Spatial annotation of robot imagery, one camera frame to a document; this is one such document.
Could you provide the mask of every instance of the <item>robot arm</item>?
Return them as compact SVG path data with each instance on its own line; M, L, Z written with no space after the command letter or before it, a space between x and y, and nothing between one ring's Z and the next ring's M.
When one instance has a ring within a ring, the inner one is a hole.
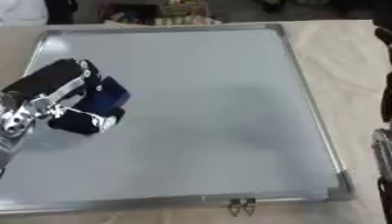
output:
M81 100L72 107L61 104L75 96ZM121 120L121 106L129 97L88 60L61 59L10 84L0 98L0 169L33 132L37 119L47 120L53 129L93 135Z

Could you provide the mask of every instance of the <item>beige tablecloth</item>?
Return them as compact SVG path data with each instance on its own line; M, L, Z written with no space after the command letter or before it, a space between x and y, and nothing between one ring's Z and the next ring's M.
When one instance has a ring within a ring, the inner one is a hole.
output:
M93 212L0 218L0 223L384 223L371 133L381 127L380 97L390 69L369 21L283 23L332 140L353 179L352 201L261 205L253 217L222 207ZM24 71L37 36L48 27L0 28L0 87Z

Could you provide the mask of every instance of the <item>white surface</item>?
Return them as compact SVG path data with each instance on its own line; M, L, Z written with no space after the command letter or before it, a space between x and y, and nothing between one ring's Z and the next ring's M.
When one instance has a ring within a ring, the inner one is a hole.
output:
M90 59L131 92L128 113L92 139L37 131L4 175L2 201L325 194L338 186L272 30L58 36L43 49L32 70Z

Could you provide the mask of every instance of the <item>metal bracket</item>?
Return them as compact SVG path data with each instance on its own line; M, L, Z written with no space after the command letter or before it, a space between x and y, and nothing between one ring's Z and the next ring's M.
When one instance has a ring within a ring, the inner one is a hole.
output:
M242 209L251 217L256 211L256 199L231 199L227 209L234 217L238 217Z

